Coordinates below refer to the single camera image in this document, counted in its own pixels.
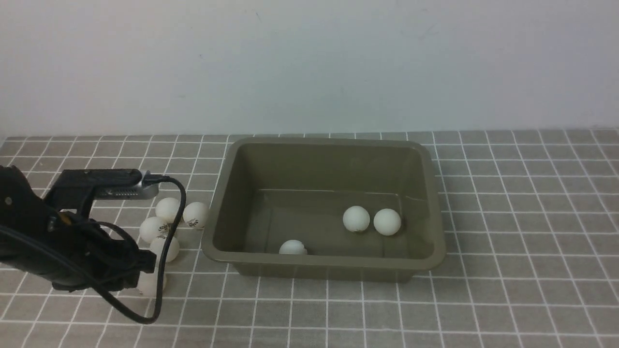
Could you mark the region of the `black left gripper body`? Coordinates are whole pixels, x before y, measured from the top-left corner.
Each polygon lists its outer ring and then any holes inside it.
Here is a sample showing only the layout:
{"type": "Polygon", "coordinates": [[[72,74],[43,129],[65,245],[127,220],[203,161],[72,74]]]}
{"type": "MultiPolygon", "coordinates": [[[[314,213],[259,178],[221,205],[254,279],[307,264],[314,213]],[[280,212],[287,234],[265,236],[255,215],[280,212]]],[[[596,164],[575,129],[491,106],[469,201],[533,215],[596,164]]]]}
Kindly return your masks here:
{"type": "Polygon", "coordinates": [[[96,221],[73,212],[60,213],[52,233],[66,237],[66,257],[89,273],[106,291],[137,286],[142,273],[157,273],[157,257],[140,249],[135,239],[112,223],[96,221]]]}

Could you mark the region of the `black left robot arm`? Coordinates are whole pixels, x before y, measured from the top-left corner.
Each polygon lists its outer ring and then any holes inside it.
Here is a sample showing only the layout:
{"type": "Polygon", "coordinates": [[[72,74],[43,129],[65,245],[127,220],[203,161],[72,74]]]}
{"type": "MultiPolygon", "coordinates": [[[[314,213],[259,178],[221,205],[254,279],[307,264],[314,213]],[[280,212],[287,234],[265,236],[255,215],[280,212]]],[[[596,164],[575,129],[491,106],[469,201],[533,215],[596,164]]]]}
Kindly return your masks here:
{"type": "Polygon", "coordinates": [[[64,170],[46,196],[38,196],[17,167],[1,168],[1,262],[51,282],[55,290],[92,287],[119,291],[137,286],[157,267],[154,253],[135,240],[107,234],[111,223],[90,217],[95,200],[143,200],[157,193],[135,168],[64,170]]]}

